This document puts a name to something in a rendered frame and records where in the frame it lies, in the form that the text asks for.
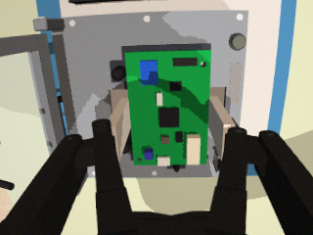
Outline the green circuit board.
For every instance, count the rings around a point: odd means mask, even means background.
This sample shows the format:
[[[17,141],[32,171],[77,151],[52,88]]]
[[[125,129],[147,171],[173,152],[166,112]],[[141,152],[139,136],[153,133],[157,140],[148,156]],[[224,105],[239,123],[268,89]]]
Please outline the green circuit board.
[[[125,65],[134,165],[206,165],[211,50],[125,52]]]

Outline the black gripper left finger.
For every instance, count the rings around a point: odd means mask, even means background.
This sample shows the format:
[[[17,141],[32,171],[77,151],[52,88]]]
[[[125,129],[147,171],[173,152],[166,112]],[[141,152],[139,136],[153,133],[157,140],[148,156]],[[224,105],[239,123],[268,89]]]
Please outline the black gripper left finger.
[[[61,235],[88,166],[95,166],[98,235],[139,235],[119,161],[131,128],[129,100],[92,122],[93,138],[63,138],[26,187],[0,235]]]

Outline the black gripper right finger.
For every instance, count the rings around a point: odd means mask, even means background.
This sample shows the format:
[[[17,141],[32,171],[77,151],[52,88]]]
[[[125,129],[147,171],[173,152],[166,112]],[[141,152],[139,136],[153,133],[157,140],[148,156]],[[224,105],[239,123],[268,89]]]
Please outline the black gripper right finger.
[[[311,173],[277,132],[248,135],[234,121],[209,96],[208,128],[222,162],[203,235],[246,235],[246,164],[254,165],[284,234],[313,235]]]

